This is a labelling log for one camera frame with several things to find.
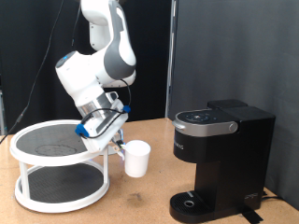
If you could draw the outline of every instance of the black backdrop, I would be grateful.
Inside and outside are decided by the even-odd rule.
[[[265,186],[299,209],[299,1],[177,1],[169,118],[224,99],[276,115]]]
[[[1,0],[0,72],[8,129],[27,104],[61,2]],[[132,112],[129,121],[162,118],[171,0],[128,0],[123,9],[137,59],[137,77],[131,86]],[[29,109],[14,133],[41,121],[81,118],[54,69],[58,60],[72,51],[71,38],[77,12],[78,1],[64,0],[48,59],[37,80]],[[80,53],[94,53],[89,43],[89,25],[82,15],[78,20],[75,43],[75,49]],[[129,101],[126,88],[106,91],[117,91],[125,104]]]

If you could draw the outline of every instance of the black coffee maker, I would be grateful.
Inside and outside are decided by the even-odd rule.
[[[237,100],[207,108],[173,121],[175,156],[197,166],[194,190],[172,197],[170,215],[201,223],[241,213],[259,223],[275,116]]]

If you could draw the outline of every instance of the paper cup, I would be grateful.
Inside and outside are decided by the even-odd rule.
[[[131,177],[141,177],[148,170],[150,145],[134,140],[125,145],[124,171]]]

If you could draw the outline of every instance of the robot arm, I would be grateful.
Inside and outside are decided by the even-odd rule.
[[[121,79],[135,80],[135,55],[131,48],[123,10],[115,0],[81,0],[81,10],[90,22],[93,55],[73,51],[56,64],[56,72],[67,93],[85,118],[86,135],[82,138],[90,152],[103,150],[128,119],[116,92],[105,93],[104,87],[121,87]]]

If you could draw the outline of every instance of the wooden table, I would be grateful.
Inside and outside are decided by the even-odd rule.
[[[151,146],[149,169],[142,178],[124,172],[118,155],[109,156],[110,188],[98,202],[65,214],[42,214],[21,207],[14,198],[20,176],[19,163],[9,153],[10,135],[0,146],[0,223],[177,223],[169,215],[170,198],[193,189],[195,164],[173,154],[174,127],[169,119],[129,122],[123,125],[124,140],[146,141]],[[102,164],[102,157],[95,161]],[[279,200],[267,200],[257,213],[263,224],[297,224],[298,211]],[[215,224],[249,224],[241,215],[211,221]]]

